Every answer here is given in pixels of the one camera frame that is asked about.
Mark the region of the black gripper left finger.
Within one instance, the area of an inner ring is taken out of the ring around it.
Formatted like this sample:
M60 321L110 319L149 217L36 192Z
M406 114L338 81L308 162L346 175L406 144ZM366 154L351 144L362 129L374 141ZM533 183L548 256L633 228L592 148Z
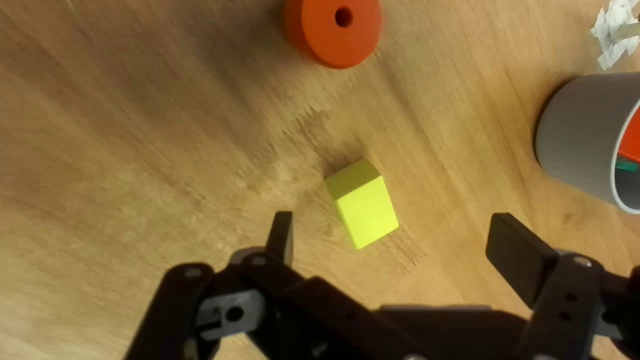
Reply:
M295 257L295 214L277 212L266 241L266 251L282 263L293 263Z

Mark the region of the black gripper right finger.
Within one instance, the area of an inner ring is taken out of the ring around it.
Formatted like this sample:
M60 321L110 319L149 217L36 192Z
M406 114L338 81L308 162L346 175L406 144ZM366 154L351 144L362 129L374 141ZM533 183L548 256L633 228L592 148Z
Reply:
M486 257L519 298L535 308L561 254L516 216L504 212L490 217Z

